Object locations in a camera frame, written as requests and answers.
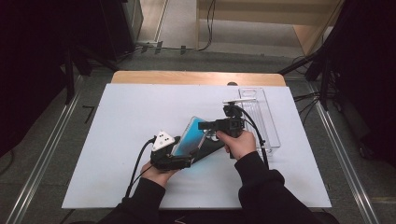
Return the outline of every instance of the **black long-sleeve shirt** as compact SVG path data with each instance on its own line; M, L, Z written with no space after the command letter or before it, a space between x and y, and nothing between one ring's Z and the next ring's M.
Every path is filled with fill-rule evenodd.
M320 223L311 211L285 187L277 170L268 170L257 152L240 159L235 168L241 176L239 201L246 223ZM104 223L159 223L159 206L165 189L141 178L132 198L122 199L104 217Z

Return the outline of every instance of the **white table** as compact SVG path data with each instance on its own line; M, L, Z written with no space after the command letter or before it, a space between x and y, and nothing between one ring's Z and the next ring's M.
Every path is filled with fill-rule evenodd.
M181 135L192 116L222 119L222 101L241 87L203 85L108 84L78 160L63 208L114 207L125 194L140 148L164 130ZM308 207L330 207L326 189L287 87L262 87L281 147L269 165ZM150 146L140 167L149 160ZM176 173L161 208L240 208L241 187L235 160L222 149Z

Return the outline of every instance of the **table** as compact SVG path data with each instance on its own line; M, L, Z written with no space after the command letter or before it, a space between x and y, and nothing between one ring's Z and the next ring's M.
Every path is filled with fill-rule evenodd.
M199 20L206 20L211 0L197 0L196 48ZM215 19L292 24L305 55L335 23L344 0L216 0Z
M269 158L270 167L285 176L286 187L305 205L330 207L290 90L281 75L120 71L106 86L63 208L117 205L144 143L160 128L171 135L181 134L192 114L207 120L224 118L221 101L240 88L225 86L230 81L239 85L255 83L255 87L271 85L263 89L274 121L278 127L288 128L278 129L282 146ZM145 151L143 161L149 159L149 153ZM234 163L228 154L218 150L178 172L168 183L161 208L240 208L237 191L242 184Z

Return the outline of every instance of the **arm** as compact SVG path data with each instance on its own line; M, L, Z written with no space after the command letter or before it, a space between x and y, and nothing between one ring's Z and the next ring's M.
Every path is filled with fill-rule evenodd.
M158 209L165 194L165 186L176 171L161 172L146 163L142 177L131 198L123 198L122 202L98 223L158 223Z
M248 223L319 223L309 209L285 186L285 179L277 170L268 170L256 151L253 133L243 131L238 138L218 132L237 163L242 188L239 201Z

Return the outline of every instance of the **phone screen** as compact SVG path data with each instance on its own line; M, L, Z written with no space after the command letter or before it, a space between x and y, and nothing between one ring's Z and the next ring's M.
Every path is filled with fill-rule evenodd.
M172 155L185 156L190 155L191 152L201 146L205 140L205 133L203 130L198 130L198 122L203 122L203 119L192 117L189 125L181 136L180 142L174 148Z

